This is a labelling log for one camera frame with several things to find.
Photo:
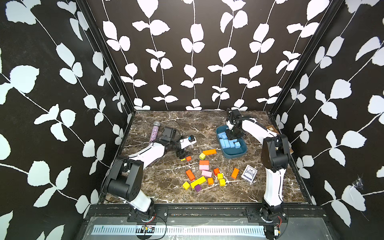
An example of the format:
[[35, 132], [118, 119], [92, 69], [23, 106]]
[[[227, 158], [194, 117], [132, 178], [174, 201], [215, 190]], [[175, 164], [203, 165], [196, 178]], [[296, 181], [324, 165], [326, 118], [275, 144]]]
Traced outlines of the lone light blue block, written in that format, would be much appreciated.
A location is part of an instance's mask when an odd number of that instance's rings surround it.
[[227, 140], [228, 139], [228, 136], [227, 136], [226, 132], [219, 133], [218, 137], [219, 137], [219, 139], [223, 139], [223, 140]]

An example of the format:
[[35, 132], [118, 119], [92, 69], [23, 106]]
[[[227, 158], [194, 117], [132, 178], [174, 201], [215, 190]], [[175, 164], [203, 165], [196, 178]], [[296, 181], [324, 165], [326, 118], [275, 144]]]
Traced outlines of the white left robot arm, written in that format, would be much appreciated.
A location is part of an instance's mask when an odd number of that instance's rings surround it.
[[127, 157], [116, 157], [101, 190], [126, 200], [134, 210], [147, 216], [155, 214], [154, 201], [141, 190], [144, 169], [168, 152], [179, 159], [191, 156], [186, 150], [197, 142], [195, 136], [177, 137], [177, 129], [165, 127], [146, 148]]

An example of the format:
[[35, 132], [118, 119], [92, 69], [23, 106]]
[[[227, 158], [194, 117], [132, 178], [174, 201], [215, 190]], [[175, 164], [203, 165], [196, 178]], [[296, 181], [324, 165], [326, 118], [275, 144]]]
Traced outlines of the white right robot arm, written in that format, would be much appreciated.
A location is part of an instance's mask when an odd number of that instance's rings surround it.
[[261, 161], [267, 175], [260, 214], [265, 222], [271, 222], [283, 211], [284, 176], [292, 158], [288, 137], [272, 132], [255, 118], [244, 116], [237, 109], [227, 109], [227, 126], [229, 129], [226, 134], [229, 139], [239, 139], [250, 134], [262, 144]]

